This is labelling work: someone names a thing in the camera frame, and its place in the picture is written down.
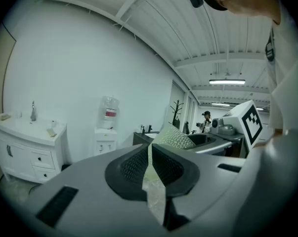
soap bar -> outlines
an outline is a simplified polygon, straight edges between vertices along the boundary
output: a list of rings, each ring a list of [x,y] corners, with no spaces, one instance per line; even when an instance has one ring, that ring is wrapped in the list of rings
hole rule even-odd
[[[11,117],[11,115],[3,114],[3,115],[0,116],[0,120],[3,121],[3,120],[6,120],[6,119],[8,119],[10,117]]]
[[[56,136],[56,133],[53,131],[53,129],[47,129],[46,131],[48,132],[50,137],[55,137]]]

chrome faucet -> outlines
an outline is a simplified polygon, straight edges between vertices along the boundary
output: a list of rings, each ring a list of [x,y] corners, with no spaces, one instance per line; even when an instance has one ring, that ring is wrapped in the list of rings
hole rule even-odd
[[[35,102],[32,101],[32,113],[31,113],[31,121],[36,121],[36,114],[35,114]]]

white corrugated ceiling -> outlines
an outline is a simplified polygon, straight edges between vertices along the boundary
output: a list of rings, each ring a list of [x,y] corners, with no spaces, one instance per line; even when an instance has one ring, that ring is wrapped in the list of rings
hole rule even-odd
[[[199,102],[255,100],[269,104],[264,50],[265,17],[193,8],[189,0],[58,0],[101,13],[138,35],[178,73]],[[210,79],[245,79],[222,90]]]

fluorescent light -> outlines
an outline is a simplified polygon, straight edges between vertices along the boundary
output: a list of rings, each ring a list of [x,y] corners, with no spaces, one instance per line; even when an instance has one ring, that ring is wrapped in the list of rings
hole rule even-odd
[[[245,80],[238,80],[238,79],[219,79],[219,80],[209,80],[209,84],[245,84]]]
[[[216,103],[212,103],[212,105],[219,105],[219,106],[230,106],[230,105],[227,105],[227,104],[216,104]]]

person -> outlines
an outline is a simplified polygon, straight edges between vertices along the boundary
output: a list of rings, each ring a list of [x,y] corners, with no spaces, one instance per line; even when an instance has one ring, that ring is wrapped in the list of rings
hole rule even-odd
[[[205,118],[205,121],[202,123],[202,127],[201,127],[202,133],[209,133],[210,128],[212,126],[212,118],[210,116],[210,112],[205,111],[202,115]]]
[[[270,119],[274,136],[298,129],[298,29],[280,0],[204,0],[210,7],[246,16],[266,16],[272,22],[267,39],[266,61],[269,77]]]

